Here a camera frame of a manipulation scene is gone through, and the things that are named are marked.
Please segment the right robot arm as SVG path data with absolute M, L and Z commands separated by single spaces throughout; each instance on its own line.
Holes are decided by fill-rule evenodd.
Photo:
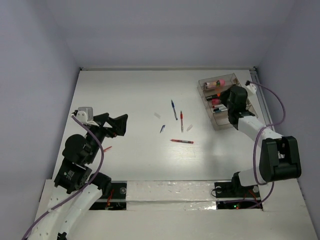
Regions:
M 298 179 L 302 174 L 298 141 L 283 136 L 272 125 L 265 125 L 247 109 L 249 93 L 256 93 L 256 84 L 232 85 L 219 99 L 226 107 L 229 123 L 253 140 L 252 169 L 234 173 L 231 181 L 215 184 L 217 194 L 242 196 L 249 187 L 278 181 Z

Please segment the dark blue ballpoint pen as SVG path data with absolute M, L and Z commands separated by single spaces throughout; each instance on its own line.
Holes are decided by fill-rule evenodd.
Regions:
M 177 121 L 178 120 L 178 116 L 177 116 L 177 112 L 176 112 L 176 108 L 175 108 L 175 104 L 173 102 L 173 100 L 171 99 L 171 106 L 172 106 L 172 110 L 173 110 L 173 113 L 174 113 L 174 118 L 175 120 Z

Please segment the red gel pen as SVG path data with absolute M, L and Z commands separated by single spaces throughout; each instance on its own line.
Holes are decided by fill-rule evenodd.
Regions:
M 170 141 L 174 143 L 194 144 L 194 141 L 191 140 L 171 139 Z

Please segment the red ballpoint pen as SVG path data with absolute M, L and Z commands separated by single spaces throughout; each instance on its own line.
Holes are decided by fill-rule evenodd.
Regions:
M 181 130 L 181 133 L 184 132 L 184 122 L 183 122 L 183 111 L 182 110 L 180 111 L 180 130 Z

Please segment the clear plastic organizer tray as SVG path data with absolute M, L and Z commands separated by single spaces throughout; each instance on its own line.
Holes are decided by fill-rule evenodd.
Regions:
M 240 84 L 234 73 L 201 79 L 198 81 L 197 90 L 216 131 L 232 127 L 229 107 L 241 115 L 258 117 L 249 100 L 249 90 Z

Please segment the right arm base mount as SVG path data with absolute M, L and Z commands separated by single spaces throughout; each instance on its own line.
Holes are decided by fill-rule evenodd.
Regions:
M 231 181 L 215 182 L 211 196 L 218 210 L 263 209 L 258 185 L 234 186 Z

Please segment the white pen red cap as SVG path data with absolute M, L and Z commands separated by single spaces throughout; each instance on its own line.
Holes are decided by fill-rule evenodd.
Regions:
M 220 108 L 226 108 L 226 106 L 224 106 L 223 104 L 219 104 L 219 105 L 215 105 L 213 108 L 220 109 Z

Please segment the orange black highlighter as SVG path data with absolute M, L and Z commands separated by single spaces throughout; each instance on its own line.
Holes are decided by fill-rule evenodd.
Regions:
M 214 100 L 214 99 L 219 99 L 220 95 L 221 95 L 220 93 L 217 93 L 217 94 L 213 94 L 213 95 L 207 96 L 206 100 L 207 101 L 211 101 L 211 100 Z

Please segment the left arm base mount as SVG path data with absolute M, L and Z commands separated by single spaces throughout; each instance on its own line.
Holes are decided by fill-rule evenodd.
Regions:
M 92 211 L 124 211 L 127 209 L 127 182 L 113 181 L 108 195 L 100 197 L 91 207 Z

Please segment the white pen blue cap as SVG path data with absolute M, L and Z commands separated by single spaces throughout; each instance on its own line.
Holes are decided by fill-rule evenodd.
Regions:
M 226 112 L 228 109 L 227 108 L 215 108 L 213 110 L 214 113 L 221 113 L 221 112 Z

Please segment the white foam front board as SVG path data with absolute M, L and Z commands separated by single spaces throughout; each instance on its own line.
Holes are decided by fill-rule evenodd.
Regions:
M 213 181 L 128 181 L 124 210 L 91 210 L 106 203 L 103 189 L 91 184 L 69 199 L 53 181 L 45 183 L 37 221 L 25 237 L 55 240 L 315 240 L 312 224 L 297 181 L 260 187 L 265 198 L 258 209 L 218 209 L 211 195 Z

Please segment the pink black highlighter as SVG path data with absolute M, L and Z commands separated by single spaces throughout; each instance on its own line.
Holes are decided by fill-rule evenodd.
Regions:
M 217 105 L 220 105 L 221 104 L 221 100 L 218 99 L 218 98 L 215 98 L 211 101 L 212 105 L 213 106 L 217 106 Z

